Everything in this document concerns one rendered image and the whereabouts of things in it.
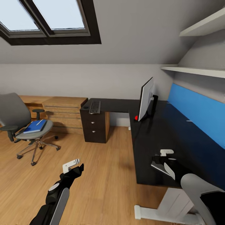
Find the notebook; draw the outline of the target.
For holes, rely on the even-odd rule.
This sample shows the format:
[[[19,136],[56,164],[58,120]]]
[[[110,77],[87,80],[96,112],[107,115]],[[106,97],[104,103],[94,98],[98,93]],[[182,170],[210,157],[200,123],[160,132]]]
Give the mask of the notebook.
[[[162,172],[166,173],[170,176],[170,174],[165,170],[165,167],[161,164],[156,164],[155,162],[152,162],[151,166],[157,168],[158,170],[161,170]]]

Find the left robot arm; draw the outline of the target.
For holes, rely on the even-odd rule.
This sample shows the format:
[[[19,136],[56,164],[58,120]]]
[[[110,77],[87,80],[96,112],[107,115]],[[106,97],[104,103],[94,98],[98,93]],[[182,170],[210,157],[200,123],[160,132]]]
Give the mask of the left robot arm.
[[[80,163],[79,159],[64,164],[61,180],[57,181],[49,190],[46,196],[46,205],[43,205],[36,217],[29,225],[59,225],[63,211],[70,194],[70,187],[74,179],[81,176],[84,164],[73,169],[70,167]]]

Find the folder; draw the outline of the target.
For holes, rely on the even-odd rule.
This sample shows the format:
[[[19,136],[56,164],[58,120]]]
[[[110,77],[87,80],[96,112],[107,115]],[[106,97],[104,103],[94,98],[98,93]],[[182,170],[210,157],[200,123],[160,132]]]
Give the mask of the folder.
[[[31,122],[23,133],[25,134],[25,133],[33,133],[33,132],[40,131],[43,128],[46,121],[47,120],[37,120],[37,121]]]

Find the monitor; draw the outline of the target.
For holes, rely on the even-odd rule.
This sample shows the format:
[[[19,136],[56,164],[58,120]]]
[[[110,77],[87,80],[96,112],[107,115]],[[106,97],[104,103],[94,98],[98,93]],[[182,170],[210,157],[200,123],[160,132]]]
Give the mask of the monitor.
[[[140,104],[138,109],[138,116],[135,117],[134,121],[144,120],[148,116],[154,117],[154,113],[156,112],[156,105],[158,101],[158,96],[152,93],[153,91],[153,84],[154,84],[154,77],[148,80],[141,88],[141,95],[140,95]],[[152,106],[152,113],[151,115],[148,114],[148,106],[150,104],[151,98],[154,97],[153,106]],[[147,116],[142,118],[145,113],[147,112]]]

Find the keyboard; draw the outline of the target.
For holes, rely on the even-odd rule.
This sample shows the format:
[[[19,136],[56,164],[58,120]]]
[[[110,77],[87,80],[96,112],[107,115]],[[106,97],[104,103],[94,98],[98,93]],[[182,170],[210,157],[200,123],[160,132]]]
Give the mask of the keyboard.
[[[92,102],[89,113],[100,113],[101,101]]]

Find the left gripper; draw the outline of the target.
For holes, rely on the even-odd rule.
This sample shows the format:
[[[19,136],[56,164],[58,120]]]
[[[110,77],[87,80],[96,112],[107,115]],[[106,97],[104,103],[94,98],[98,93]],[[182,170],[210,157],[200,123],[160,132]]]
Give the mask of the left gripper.
[[[62,173],[60,175],[60,178],[62,179],[63,177],[70,177],[72,180],[72,183],[73,183],[74,179],[81,176],[83,170],[84,170],[84,164],[82,164],[80,167],[77,166],[77,167],[71,169],[71,171],[67,172],[66,174]]]

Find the swivel chair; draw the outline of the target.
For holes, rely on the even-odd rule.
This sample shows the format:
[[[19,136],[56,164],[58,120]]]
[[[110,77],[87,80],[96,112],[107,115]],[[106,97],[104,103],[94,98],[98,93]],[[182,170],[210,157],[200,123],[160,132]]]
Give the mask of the swivel chair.
[[[34,109],[32,111],[37,113],[37,120],[40,120],[40,112],[44,112],[45,110]],[[20,159],[22,157],[18,154],[36,145],[31,161],[31,165],[33,166],[34,164],[36,164],[34,162],[34,157],[37,147],[39,147],[39,149],[41,150],[41,144],[56,147],[56,150],[59,150],[59,147],[43,142],[54,136],[55,139],[57,139],[58,136],[56,135],[41,139],[53,127],[54,123],[51,120],[47,120],[40,131],[24,134],[23,132],[30,123],[31,113],[19,95],[17,95],[16,93],[7,93],[5,95],[0,95],[0,124],[3,126],[0,128],[0,131],[7,131],[7,136],[12,143],[17,143],[21,140],[28,142],[31,141],[29,143],[30,146],[16,154],[17,159]],[[15,141],[14,138],[16,138]]]

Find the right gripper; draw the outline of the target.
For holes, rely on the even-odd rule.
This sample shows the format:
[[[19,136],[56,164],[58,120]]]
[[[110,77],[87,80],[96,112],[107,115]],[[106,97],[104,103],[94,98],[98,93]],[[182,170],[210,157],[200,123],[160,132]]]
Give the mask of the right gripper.
[[[164,158],[170,158],[171,156],[154,156],[152,157],[153,162],[155,162],[156,164],[162,164],[163,165],[163,159]]]

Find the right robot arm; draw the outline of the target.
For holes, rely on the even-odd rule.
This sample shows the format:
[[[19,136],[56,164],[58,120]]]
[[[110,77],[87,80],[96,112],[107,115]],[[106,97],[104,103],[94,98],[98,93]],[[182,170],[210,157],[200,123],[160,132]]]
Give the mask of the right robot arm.
[[[161,149],[161,155],[152,157],[153,162],[161,164],[170,176],[181,186],[193,202],[206,225],[225,225],[225,191],[204,181],[181,165],[177,159],[166,156],[173,154],[171,149]]]

